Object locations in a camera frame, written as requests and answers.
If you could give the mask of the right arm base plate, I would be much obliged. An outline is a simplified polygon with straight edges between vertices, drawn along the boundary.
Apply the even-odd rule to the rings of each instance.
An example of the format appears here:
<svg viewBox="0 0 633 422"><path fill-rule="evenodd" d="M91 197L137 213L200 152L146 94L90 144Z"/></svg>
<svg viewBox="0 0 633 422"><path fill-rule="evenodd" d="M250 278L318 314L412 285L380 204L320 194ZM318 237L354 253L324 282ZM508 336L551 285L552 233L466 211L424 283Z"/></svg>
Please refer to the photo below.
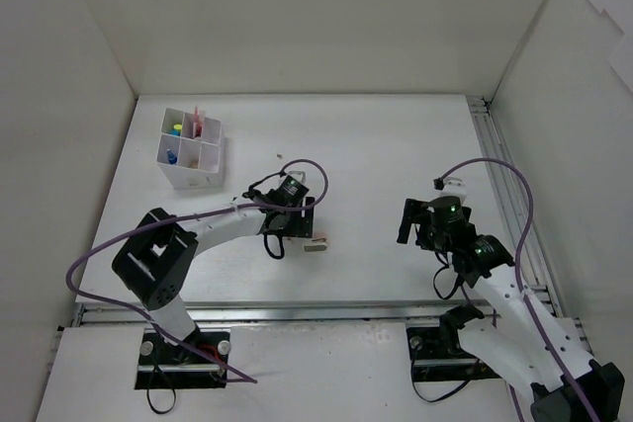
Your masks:
<svg viewBox="0 0 633 422"><path fill-rule="evenodd" d="M438 327L408 327L407 341L414 382L499 379L499 375L473 355L462 350L451 354L443 346Z"/></svg>

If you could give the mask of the pink pen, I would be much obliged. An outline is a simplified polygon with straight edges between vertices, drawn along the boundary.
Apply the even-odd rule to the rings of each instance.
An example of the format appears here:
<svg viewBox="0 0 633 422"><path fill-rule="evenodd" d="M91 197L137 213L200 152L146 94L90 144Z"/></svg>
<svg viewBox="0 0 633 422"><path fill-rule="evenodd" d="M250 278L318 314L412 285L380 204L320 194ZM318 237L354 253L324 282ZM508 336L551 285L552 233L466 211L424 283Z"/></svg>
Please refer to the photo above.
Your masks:
<svg viewBox="0 0 633 422"><path fill-rule="evenodd" d="M194 119L192 122L192 137L193 137L193 133L196 126L199 126L202 128L202 135L203 135L204 124L205 124L205 111L200 109L198 106L196 106L194 109Z"/></svg>

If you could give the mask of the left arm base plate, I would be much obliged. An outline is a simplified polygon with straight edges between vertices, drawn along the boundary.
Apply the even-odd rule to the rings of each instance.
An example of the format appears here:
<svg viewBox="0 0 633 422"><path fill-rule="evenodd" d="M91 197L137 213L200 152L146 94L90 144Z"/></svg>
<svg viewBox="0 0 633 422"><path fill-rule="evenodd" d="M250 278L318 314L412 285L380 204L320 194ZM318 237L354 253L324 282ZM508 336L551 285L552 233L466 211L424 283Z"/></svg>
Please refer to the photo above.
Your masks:
<svg viewBox="0 0 633 422"><path fill-rule="evenodd" d="M136 390L225 388L226 373L215 363L146 331L137 358Z"/></svg>

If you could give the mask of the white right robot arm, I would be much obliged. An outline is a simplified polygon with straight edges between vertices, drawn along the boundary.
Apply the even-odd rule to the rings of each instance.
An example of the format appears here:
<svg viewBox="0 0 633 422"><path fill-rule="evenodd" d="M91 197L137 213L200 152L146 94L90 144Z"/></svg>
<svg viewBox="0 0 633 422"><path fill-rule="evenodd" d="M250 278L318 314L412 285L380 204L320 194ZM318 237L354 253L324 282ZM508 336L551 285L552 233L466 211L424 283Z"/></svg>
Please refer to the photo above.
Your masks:
<svg viewBox="0 0 633 422"><path fill-rule="evenodd" d="M493 327L470 303L439 318L437 341L450 354L468 353L491 368L529 403L535 421L615 421L625 385L612 364L600 364L519 282L502 243L477 232L471 211L455 196L408 199L397 241L450 260L449 267L501 317Z"/></svg>

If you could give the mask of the pink black eraser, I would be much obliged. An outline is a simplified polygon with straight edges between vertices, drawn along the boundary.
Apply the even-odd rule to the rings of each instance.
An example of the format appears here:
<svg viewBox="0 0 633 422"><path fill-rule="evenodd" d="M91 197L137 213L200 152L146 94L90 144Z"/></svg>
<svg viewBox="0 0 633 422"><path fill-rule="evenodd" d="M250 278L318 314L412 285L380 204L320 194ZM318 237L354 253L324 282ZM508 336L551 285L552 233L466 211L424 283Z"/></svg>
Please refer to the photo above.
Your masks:
<svg viewBox="0 0 633 422"><path fill-rule="evenodd" d="M324 252L328 249L328 238L324 233L303 240L303 250L307 253Z"/></svg>

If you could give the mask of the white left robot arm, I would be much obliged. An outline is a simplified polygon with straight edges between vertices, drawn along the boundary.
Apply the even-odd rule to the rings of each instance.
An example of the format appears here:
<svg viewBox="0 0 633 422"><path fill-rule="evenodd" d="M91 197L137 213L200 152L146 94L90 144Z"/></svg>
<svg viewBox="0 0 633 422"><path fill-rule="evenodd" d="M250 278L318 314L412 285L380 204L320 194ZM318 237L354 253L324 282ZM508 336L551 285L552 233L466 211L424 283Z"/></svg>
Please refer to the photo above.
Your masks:
<svg viewBox="0 0 633 422"><path fill-rule="evenodd" d="M271 258L284 258L284 248L274 254L268 238L310 237L314 212L262 210L260 206L288 209L312 204L314 199L308 195L305 182L302 171L284 173L276 188L266 194L250 188L231 202L226 214L158 227L130 237L119 250L112 270L139 299L151 320L167 332L161 348L173 361L189 361L198 349L199 327L180 296L194 259L235 239L258 235Z"/></svg>

